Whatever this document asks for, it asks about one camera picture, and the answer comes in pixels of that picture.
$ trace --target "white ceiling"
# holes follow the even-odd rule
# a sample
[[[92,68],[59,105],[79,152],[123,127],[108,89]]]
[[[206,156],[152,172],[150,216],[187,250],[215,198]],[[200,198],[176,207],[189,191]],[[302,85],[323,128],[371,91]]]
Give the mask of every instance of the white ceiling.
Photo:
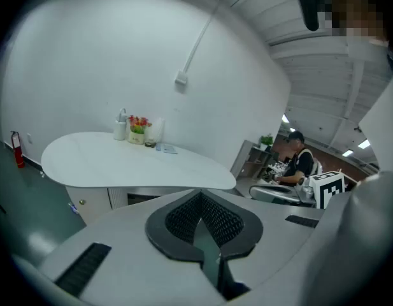
[[[288,74],[291,125],[331,153],[352,149],[352,161],[376,164],[371,147],[357,147],[366,138],[354,128],[392,76],[387,48],[367,39],[332,36],[330,29],[307,30],[297,0],[222,2],[258,32]]]

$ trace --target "black cap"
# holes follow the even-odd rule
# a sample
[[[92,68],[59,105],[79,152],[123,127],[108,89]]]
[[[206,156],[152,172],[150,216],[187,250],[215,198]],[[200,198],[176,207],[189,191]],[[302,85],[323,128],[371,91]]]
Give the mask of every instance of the black cap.
[[[289,142],[291,140],[300,140],[302,143],[304,143],[305,141],[304,135],[300,131],[294,131],[293,133],[288,135],[287,141]]]

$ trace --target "cabinet door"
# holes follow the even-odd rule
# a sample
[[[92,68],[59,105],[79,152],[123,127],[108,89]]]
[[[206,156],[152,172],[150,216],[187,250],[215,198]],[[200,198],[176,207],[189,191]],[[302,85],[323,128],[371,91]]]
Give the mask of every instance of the cabinet door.
[[[66,190],[86,224],[111,211],[107,188],[66,187]]]

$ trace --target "person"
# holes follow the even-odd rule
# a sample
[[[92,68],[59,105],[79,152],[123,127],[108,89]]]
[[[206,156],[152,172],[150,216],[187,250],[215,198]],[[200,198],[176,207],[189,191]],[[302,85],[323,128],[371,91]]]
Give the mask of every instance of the person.
[[[294,131],[288,136],[288,145],[295,154],[285,175],[277,178],[277,182],[281,185],[294,187],[299,179],[311,174],[314,160],[311,151],[305,147],[304,142],[304,135],[300,131]]]

